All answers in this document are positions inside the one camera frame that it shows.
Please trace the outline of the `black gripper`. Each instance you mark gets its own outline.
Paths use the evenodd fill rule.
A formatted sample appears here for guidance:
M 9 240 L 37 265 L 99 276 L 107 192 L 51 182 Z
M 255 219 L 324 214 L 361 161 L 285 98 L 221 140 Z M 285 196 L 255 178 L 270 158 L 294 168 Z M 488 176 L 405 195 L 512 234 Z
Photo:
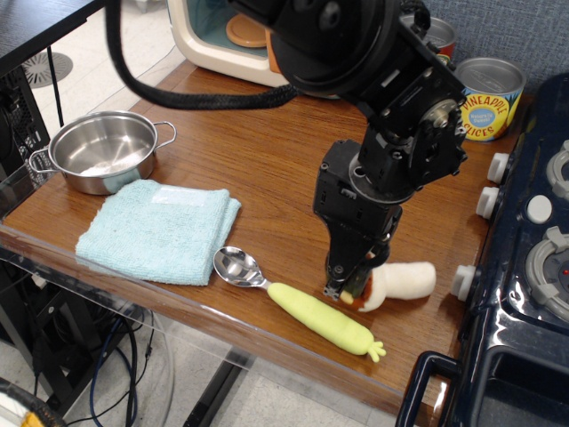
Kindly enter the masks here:
M 361 300 L 369 290 L 373 270 L 390 255 L 402 208 L 373 201 L 357 192 L 350 179 L 360 145 L 336 141 L 320 165 L 314 213 L 330 236 L 324 293 L 342 302 Z

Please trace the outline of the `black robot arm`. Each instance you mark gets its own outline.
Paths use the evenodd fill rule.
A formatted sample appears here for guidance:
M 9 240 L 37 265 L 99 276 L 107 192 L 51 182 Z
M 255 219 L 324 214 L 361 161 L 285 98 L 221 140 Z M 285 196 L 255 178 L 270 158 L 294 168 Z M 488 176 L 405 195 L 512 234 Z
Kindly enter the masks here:
M 335 95 L 365 116 L 362 141 L 336 141 L 317 176 L 313 209 L 330 235 L 325 293 L 358 297 L 389 257 L 402 205 L 466 159 L 463 84 L 421 40 L 398 1 L 236 1 L 271 33 L 284 78 Z

